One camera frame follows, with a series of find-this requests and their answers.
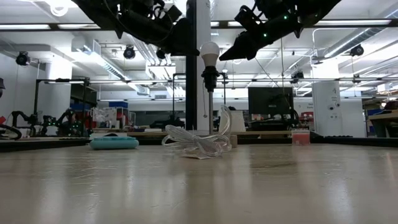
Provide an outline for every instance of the white pillar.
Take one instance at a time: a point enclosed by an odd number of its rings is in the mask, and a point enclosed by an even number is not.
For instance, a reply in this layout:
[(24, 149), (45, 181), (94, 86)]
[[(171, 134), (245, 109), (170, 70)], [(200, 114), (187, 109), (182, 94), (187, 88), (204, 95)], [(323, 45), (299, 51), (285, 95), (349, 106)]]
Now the white pillar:
[[(197, 48), (211, 41), (211, 17), (210, 17), (210, 1), (196, 0), (197, 2)], [(202, 72), (205, 64), (201, 57), (197, 57), (197, 128), (199, 131), (209, 131), (209, 100), (206, 88), (203, 86)]]
[[(51, 63), (46, 64), (45, 77), (41, 79), (55, 80), (58, 78), (72, 78), (72, 63), (63, 58), (54, 58)], [(39, 119), (43, 115), (56, 117), (57, 119), (70, 106), (70, 85), (40, 84), (39, 99), (37, 102), (37, 110), (41, 111)]]
[[(338, 64), (331, 59), (313, 68), (314, 78), (338, 78)], [(342, 136), (339, 82), (318, 82), (312, 84), (315, 131), (322, 136)]]

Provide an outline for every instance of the turquoise container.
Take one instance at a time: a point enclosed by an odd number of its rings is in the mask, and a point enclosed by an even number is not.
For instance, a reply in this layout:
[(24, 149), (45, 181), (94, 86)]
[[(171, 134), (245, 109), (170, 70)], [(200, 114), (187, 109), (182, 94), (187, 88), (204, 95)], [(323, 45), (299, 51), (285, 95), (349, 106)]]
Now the turquoise container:
[(99, 149), (135, 149), (139, 145), (133, 137), (98, 137), (90, 142), (90, 147)]

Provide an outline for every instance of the small box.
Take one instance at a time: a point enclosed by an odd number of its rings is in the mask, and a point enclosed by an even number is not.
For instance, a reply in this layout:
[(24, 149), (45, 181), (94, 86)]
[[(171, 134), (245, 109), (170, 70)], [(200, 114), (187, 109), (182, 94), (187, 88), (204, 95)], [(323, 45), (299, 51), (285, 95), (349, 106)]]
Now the small box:
[(296, 146), (307, 146), (310, 144), (310, 131), (292, 131), (292, 142)]

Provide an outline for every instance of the monitor screen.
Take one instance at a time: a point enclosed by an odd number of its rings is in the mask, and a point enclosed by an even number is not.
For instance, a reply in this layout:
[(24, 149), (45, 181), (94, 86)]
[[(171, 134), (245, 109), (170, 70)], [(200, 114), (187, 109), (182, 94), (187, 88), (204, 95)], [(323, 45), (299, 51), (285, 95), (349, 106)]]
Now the monitor screen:
[(293, 88), (250, 87), (249, 114), (290, 114), (293, 106)]

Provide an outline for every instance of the black pole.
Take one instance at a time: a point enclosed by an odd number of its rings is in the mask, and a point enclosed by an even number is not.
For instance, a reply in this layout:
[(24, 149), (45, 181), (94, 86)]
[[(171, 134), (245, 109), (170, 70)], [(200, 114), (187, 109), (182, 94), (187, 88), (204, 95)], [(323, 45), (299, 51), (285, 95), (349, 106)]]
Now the black pole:
[(81, 135), (84, 136), (85, 134), (85, 124), (86, 124), (86, 89), (87, 89), (87, 82), (85, 80), (83, 83), (83, 120), (81, 121)]
[(175, 107), (174, 107), (174, 79), (175, 79), (175, 74), (173, 74), (173, 116), (172, 116), (172, 119), (173, 119), (173, 121), (175, 120), (175, 118), (174, 118), (174, 115), (175, 115)]
[(37, 115), (37, 100), (39, 98), (39, 84), (41, 80), (36, 80), (36, 88), (35, 88), (35, 105), (33, 109), (33, 114)]
[[(191, 32), (193, 38), (190, 43), (193, 47), (197, 47), (197, 0), (187, 1), (187, 19), (191, 23)], [(197, 57), (187, 56), (186, 60), (186, 129), (193, 130), (197, 129)]]
[(226, 76), (226, 73), (224, 73), (223, 74), (223, 76), (224, 76), (224, 105), (226, 106), (226, 84), (225, 84), (225, 76)]

